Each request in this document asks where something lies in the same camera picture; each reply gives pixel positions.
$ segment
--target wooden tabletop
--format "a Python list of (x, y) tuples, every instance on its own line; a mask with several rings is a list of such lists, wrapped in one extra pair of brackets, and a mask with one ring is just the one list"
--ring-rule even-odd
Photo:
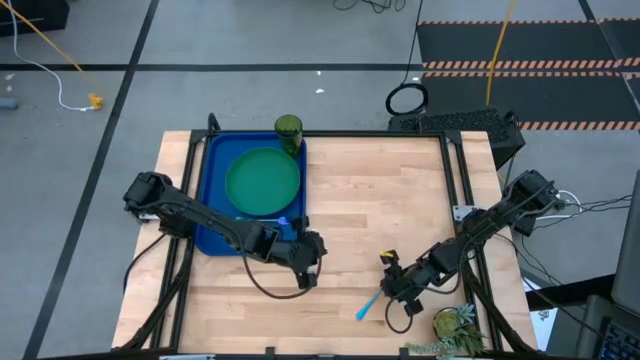
[[(169, 175), (174, 184), (181, 181), (188, 139), (189, 132), (172, 131), (162, 140), (156, 171)], [(363, 321), (355, 320), (356, 312), (379, 287), (384, 268), (381, 251), (395, 249), (406, 266), (434, 243), (453, 235), (438, 140), (307, 137), (306, 142), (307, 214), (311, 228), (322, 235), (329, 251), (323, 258), (318, 287), (297, 299), (273, 300), (253, 287), (240, 258), (209, 257), (196, 251), (181, 352), (264, 353), (265, 347), (275, 346), (280, 354), (398, 354), (398, 348), (407, 342), (435, 341), (434, 314), (465, 302), (462, 289), (447, 296), (423, 292), (420, 299), (425, 310), (404, 335), (385, 326), (387, 300), (382, 297)], [(491, 206), (500, 200), (500, 187), (487, 135), (463, 133), (463, 146), (476, 205)], [(458, 199), (463, 201), (452, 147), (450, 153)], [(136, 254), (157, 238), (157, 227), (157, 223), (142, 226)], [(507, 229), (501, 234), (510, 237)], [(133, 336), (158, 301), (168, 243), (161, 243), (133, 268), (114, 346)], [(513, 247), (495, 237), (487, 242), (485, 254), (497, 306), (523, 340), (536, 347)], [(272, 292), (297, 291), (289, 269), (254, 261), (250, 266), (260, 284)], [(488, 334), (484, 309), (478, 311), (481, 329)], [(169, 342), (173, 314), (171, 307), (166, 314), (164, 345)], [(391, 307), (390, 320), (397, 328), (407, 323), (397, 303)]]

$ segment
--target concrete floor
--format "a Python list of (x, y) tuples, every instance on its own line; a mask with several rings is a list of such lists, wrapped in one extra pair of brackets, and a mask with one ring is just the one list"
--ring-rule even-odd
[[(597, 17), (640, 16), (634, 0), (589, 3)], [(48, 35), (81, 63), (126, 64), (148, 4), (70, 1), (67, 29)], [(140, 63), (404, 63), (417, 5), (407, 0), (403, 11), (377, 15), (365, 4), (339, 12), (330, 0), (161, 0)], [(507, 5), (508, 0), (425, 0), (422, 20), (498, 20)], [(575, 0), (521, 0), (514, 18), (584, 15)], [(64, 62), (35, 35), (19, 41), (27, 58)], [(17, 62), (9, 38), (0, 39), (0, 54), (0, 63)], [(413, 61), (419, 63), (417, 52)], [(21, 108), (0, 112), (0, 168), (6, 170), (0, 203), (11, 205), (0, 220), (0, 358), (16, 359), (24, 353), (123, 73), (92, 74), (107, 93), (105, 109), (95, 113), (60, 109), (55, 80), (46, 73), (15, 72), (10, 80), (7, 75), (0, 72), (0, 96), (17, 97)], [(120, 199), (137, 172), (153, 168), (163, 131), (202, 128), (210, 111), (228, 129), (270, 128), (284, 113), (300, 115), (313, 129), (385, 129), (384, 98), (402, 75), (136, 73), (40, 356), (109, 349), (138, 232)], [(90, 84), (77, 73), (60, 76), (65, 102), (84, 106)], [(411, 95), (398, 99), (400, 107), (415, 101)], [(528, 145), (516, 158), (514, 174), (536, 168), (584, 201), (629, 193), (640, 168), (637, 132), (524, 136)], [(615, 268), (625, 218), (625, 211), (585, 215), (541, 230), (527, 244), (561, 281), (603, 275)], [(567, 324), (561, 317), (558, 322)], [(557, 353), (571, 347), (562, 333), (551, 341)]]

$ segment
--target orange striped tape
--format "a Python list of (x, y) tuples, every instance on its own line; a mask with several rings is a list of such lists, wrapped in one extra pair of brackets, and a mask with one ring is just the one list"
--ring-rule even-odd
[[(478, 25), (478, 24), (502, 24), (502, 20), (429, 20), (420, 21), (422, 25)], [(511, 20), (509, 24), (589, 24), (594, 20)]]
[(603, 23), (605, 21), (638, 21), (640, 18), (600, 18), (598, 19), (598, 23)]
[[(428, 61), (425, 69), (491, 69), (491, 61)], [(621, 66), (640, 66), (640, 57), (621, 60), (516, 60), (497, 61), (496, 69), (617, 69)]]
[[(488, 77), (487, 71), (425, 71), (422, 77)], [(499, 71), (494, 77), (620, 77), (617, 71)]]
[(522, 130), (640, 130), (637, 121), (528, 121), (520, 122)]

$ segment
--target yellow connector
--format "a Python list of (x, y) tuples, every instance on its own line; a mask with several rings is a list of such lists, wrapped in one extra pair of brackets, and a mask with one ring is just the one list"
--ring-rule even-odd
[(91, 106), (93, 106), (94, 110), (102, 109), (102, 101), (104, 101), (103, 97), (98, 96), (94, 93), (89, 94), (89, 102), (91, 103)]

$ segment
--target green plate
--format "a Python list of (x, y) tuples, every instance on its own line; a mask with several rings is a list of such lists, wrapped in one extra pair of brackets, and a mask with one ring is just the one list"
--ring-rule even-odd
[(264, 216), (284, 209), (298, 193), (298, 164), (274, 148), (242, 154), (227, 171), (225, 191), (236, 209)]

